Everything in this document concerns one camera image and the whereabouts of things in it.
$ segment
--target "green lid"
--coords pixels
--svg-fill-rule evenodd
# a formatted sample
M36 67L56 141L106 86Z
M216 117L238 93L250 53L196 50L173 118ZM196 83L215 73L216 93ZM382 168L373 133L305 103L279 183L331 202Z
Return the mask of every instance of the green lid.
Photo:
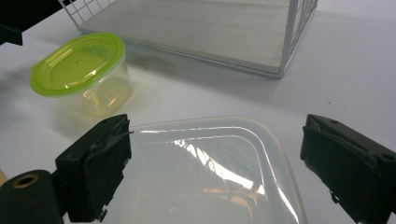
M101 83L124 59L125 48L118 36L83 35L33 65L30 85L41 95L72 94Z

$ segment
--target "table surface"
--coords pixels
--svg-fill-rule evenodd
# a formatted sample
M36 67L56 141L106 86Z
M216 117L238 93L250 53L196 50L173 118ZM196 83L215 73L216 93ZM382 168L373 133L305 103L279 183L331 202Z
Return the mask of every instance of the table surface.
M307 114L336 119L396 150L396 2L321 0L281 79L126 47L134 93L117 113L132 125L217 116L266 120L286 152L310 223L353 223L300 160ZM97 120L35 94L30 67L80 35L61 10L0 46L0 169L55 170L54 159ZM389 223L396 223L391 216Z

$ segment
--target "translucent plastic lid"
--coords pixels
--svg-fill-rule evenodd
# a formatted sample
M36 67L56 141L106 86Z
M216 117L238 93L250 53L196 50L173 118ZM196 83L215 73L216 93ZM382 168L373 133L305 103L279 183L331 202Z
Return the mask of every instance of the translucent plastic lid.
M288 159L262 123L209 118L130 131L132 158L103 223L306 223Z
M124 59L125 48L118 36L83 35L33 65L31 87L46 96L75 93L102 82Z

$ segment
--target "round plastic container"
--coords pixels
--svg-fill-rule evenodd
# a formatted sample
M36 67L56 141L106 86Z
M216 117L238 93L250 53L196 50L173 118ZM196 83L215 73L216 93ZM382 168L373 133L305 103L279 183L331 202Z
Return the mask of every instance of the round plastic container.
M33 91L90 117L114 113L131 95L125 47L113 34L73 39L31 67Z

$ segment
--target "transparent container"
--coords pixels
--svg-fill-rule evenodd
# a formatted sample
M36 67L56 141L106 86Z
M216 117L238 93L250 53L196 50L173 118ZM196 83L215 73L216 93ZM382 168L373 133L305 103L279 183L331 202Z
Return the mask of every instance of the transparent container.
M132 93L122 40L109 33L83 35L31 68L31 87L90 117L113 114Z
M288 158L263 122L217 117L130 131L132 158L103 223L307 223Z

